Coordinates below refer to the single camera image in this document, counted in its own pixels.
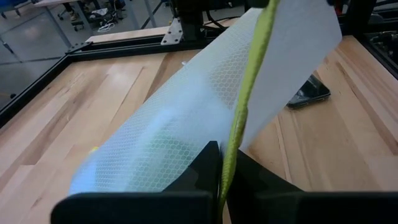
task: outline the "white translucent sheet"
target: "white translucent sheet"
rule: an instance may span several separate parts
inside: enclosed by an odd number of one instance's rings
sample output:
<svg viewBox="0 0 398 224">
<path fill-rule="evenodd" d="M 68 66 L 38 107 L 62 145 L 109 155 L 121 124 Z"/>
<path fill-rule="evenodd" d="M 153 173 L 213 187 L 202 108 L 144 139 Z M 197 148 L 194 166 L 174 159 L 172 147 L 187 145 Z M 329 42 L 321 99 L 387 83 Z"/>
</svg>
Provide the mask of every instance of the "white translucent sheet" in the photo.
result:
<svg viewBox="0 0 398 224">
<path fill-rule="evenodd" d="M 208 141 L 228 141 L 260 9 L 251 9 L 159 88 L 73 177 L 79 192 L 159 192 Z M 249 101 L 241 149 L 290 100 L 341 40 L 326 1 L 281 0 Z"/>
</svg>

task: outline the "butcher block table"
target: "butcher block table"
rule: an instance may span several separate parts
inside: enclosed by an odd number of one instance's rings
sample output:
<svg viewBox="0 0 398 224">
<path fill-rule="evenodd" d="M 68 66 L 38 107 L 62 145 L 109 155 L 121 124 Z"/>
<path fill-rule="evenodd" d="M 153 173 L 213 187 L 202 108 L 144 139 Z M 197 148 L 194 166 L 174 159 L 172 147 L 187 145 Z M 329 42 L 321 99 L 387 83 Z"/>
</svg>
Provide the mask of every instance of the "butcher block table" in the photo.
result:
<svg viewBox="0 0 398 224">
<path fill-rule="evenodd" d="M 48 223 L 91 148 L 102 145 L 198 52 L 67 67 L 0 129 L 0 223 Z M 398 190 L 398 81 L 352 36 L 314 74 L 331 90 L 330 99 L 283 109 L 246 153 L 306 191 Z"/>
</svg>

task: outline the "green strap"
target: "green strap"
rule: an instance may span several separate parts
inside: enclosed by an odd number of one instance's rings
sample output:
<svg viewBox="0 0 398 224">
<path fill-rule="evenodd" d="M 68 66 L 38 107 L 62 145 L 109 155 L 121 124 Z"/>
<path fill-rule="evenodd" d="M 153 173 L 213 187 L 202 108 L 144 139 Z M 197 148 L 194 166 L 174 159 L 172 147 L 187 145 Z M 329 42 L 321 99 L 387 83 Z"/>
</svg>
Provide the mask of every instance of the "green strap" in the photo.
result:
<svg viewBox="0 0 398 224">
<path fill-rule="evenodd" d="M 248 102 L 251 90 L 253 89 L 254 81 L 256 80 L 264 55 L 266 54 L 278 3 L 279 0 L 269 1 L 268 6 L 261 11 L 257 19 L 256 28 L 254 29 L 248 64 L 239 91 L 238 105 L 235 109 L 234 121 L 224 155 L 223 171 L 221 175 L 220 206 L 218 210 L 220 217 L 222 216 L 229 186 L 232 183 L 235 173 L 236 155 L 238 153 L 238 147 L 243 139 L 244 126 L 246 124 L 246 118 L 248 117 Z"/>
</svg>

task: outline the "hexagonal mesh pattern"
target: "hexagonal mesh pattern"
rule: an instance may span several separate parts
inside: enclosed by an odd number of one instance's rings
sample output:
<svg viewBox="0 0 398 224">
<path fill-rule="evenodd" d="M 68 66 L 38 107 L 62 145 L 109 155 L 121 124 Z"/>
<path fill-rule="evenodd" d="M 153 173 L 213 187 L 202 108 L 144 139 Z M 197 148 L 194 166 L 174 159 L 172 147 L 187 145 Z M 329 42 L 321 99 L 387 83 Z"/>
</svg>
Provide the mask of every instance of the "hexagonal mesh pattern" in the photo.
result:
<svg viewBox="0 0 398 224">
<path fill-rule="evenodd" d="M 233 119 L 259 9 L 251 9 L 158 89 L 75 174 L 70 193 L 158 192 Z"/>
</svg>

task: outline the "black phone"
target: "black phone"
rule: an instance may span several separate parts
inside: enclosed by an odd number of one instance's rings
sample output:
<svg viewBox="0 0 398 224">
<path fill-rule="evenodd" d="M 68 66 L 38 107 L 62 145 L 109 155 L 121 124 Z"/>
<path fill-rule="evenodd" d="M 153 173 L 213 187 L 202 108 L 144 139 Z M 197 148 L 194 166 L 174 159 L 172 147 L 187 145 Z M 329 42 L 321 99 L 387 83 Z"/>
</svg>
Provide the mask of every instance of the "black phone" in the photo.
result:
<svg viewBox="0 0 398 224">
<path fill-rule="evenodd" d="M 311 103 L 324 101 L 330 96 L 330 90 L 315 76 L 311 75 L 304 85 L 298 90 L 287 107 L 291 109 L 301 108 Z"/>
</svg>

